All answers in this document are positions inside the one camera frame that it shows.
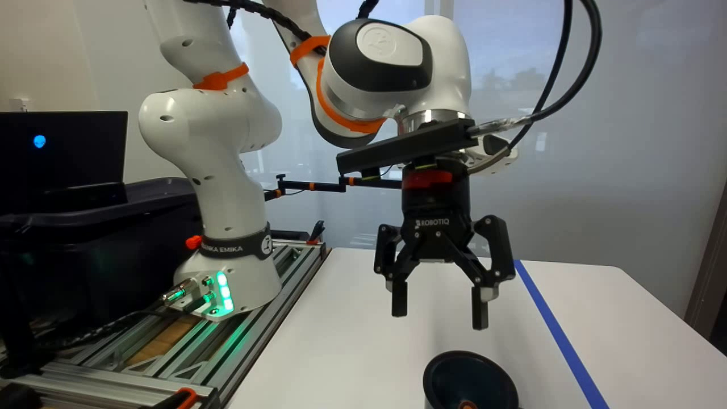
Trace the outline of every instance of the table surface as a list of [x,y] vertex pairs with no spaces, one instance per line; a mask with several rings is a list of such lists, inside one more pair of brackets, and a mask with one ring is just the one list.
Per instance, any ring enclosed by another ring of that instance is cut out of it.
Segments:
[[420,374],[447,349],[501,363],[525,409],[727,405],[727,359],[619,269],[525,261],[472,331],[456,265],[414,270],[406,319],[370,265],[335,249],[229,407],[423,409]]

